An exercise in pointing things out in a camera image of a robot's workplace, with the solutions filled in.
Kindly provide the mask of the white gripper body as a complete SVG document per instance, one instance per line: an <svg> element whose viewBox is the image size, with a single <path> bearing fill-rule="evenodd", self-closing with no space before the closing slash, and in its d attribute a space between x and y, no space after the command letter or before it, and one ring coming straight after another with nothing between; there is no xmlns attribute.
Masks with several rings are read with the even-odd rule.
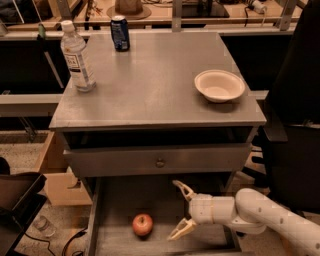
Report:
<svg viewBox="0 0 320 256"><path fill-rule="evenodd" d="M189 202L189 214L196 224L213 224L211 195L197 194Z"/></svg>

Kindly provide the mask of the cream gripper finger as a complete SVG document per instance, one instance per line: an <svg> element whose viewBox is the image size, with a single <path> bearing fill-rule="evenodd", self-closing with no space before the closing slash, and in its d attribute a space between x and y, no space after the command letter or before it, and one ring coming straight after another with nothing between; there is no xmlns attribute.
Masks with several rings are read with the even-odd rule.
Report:
<svg viewBox="0 0 320 256"><path fill-rule="evenodd" d="M195 227L197 226L197 223L192 219L186 219L183 218L177 226L173 229L173 231L168 236L168 241L175 241L180 239L181 237L191 233Z"/></svg>
<svg viewBox="0 0 320 256"><path fill-rule="evenodd" d="M186 184L179 180L173 180L172 183L180 189L183 197L186 201L190 202L195 196L196 193Z"/></svg>

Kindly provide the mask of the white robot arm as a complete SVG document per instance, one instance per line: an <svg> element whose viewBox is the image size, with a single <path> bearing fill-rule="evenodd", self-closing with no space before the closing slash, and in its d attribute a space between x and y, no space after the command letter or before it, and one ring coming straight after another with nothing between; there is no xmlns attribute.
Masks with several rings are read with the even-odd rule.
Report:
<svg viewBox="0 0 320 256"><path fill-rule="evenodd" d="M240 189L234 197L195 193L179 180L178 187L188 202L190 218L183 218L168 236L178 240L198 226L221 224L245 234L260 234L267 227L286 238L309 256L320 256L320 226L272 201L262 193Z"/></svg>

